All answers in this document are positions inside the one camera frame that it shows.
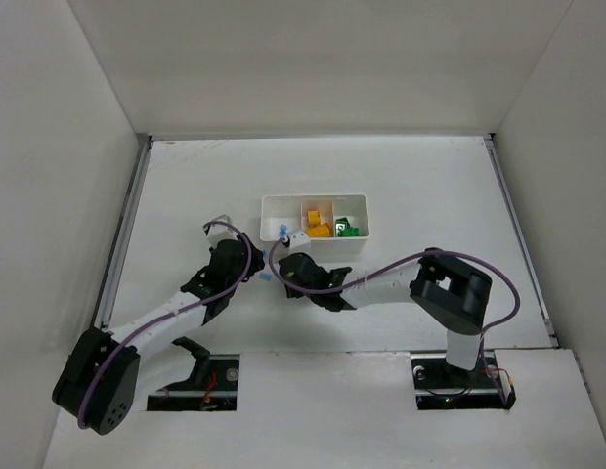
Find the yellow long lego brick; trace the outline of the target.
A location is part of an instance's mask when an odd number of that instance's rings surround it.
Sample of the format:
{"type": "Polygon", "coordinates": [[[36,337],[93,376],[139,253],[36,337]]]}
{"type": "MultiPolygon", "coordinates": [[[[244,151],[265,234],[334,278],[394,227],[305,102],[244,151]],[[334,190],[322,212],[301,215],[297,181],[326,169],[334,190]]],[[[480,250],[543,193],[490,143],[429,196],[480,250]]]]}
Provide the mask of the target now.
{"type": "Polygon", "coordinates": [[[308,237],[332,237],[331,225],[329,223],[320,223],[311,226],[307,229],[306,234],[308,237]]]}

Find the yellow round lego piece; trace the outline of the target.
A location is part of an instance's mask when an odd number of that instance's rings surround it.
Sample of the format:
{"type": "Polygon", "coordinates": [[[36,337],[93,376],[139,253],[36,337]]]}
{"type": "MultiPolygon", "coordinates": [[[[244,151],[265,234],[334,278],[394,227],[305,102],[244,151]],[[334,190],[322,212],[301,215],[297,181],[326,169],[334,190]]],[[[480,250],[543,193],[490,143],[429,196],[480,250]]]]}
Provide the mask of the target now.
{"type": "Polygon", "coordinates": [[[321,223],[320,212],[317,210],[310,210],[307,212],[308,224],[310,227],[318,226],[321,223]]]}

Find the green lego brick square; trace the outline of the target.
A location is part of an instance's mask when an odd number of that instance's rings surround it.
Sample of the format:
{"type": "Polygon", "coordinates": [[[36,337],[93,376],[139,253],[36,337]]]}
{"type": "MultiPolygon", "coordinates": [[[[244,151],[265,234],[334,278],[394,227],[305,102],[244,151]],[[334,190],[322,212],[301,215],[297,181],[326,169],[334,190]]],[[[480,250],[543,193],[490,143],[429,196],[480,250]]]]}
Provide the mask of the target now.
{"type": "Polygon", "coordinates": [[[337,237],[361,236],[360,229],[353,226],[346,217],[341,217],[335,220],[334,230],[337,237]]]}

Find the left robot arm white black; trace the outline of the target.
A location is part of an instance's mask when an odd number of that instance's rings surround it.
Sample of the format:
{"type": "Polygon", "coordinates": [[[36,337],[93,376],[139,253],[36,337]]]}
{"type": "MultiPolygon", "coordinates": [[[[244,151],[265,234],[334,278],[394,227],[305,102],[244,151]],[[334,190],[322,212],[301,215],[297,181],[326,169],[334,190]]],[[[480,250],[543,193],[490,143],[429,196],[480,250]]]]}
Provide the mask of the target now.
{"type": "Polygon", "coordinates": [[[127,416],[141,369],[170,346],[186,348],[195,360],[209,352],[188,338],[225,311],[238,286],[265,267],[264,255],[245,234],[219,241],[209,263],[165,304],[123,326],[91,326],[78,338],[52,392],[52,401],[82,430],[103,436],[127,416]]]}

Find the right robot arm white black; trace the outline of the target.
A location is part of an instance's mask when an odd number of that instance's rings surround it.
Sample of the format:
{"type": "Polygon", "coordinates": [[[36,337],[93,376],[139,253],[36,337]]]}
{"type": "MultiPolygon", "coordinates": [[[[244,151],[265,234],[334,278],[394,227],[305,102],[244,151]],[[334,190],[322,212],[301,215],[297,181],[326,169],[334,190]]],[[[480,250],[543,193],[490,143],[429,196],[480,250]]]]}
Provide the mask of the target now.
{"type": "Polygon", "coordinates": [[[288,298],[309,298],[331,312],[412,303],[447,330],[446,362],[475,369],[492,279],[454,256],[429,255],[379,276],[350,267],[330,271],[303,252],[278,261],[288,298]]]}

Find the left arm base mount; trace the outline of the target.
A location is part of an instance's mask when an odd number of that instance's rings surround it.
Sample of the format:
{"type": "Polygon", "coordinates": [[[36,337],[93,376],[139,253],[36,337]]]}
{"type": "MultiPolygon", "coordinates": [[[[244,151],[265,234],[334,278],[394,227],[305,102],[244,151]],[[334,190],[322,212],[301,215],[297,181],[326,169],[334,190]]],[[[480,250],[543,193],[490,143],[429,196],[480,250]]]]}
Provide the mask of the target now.
{"type": "Polygon", "coordinates": [[[172,343],[172,351],[186,360],[180,378],[153,391],[146,411],[229,412],[238,407],[240,355],[213,355],[188,337],[172,343]]]}

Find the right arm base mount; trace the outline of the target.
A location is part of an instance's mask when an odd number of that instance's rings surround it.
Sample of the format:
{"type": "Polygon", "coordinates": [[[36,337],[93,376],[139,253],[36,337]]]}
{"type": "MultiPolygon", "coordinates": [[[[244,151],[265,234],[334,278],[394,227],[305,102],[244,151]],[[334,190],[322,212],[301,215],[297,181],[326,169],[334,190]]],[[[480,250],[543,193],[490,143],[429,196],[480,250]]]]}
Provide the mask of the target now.
{"type": "Polygon", "coordinates": [[[418,410],[511,410],[517,394],[508,371],[486,352],[473,370],[451,366],[443,354],[412,355],[418,410]]]}

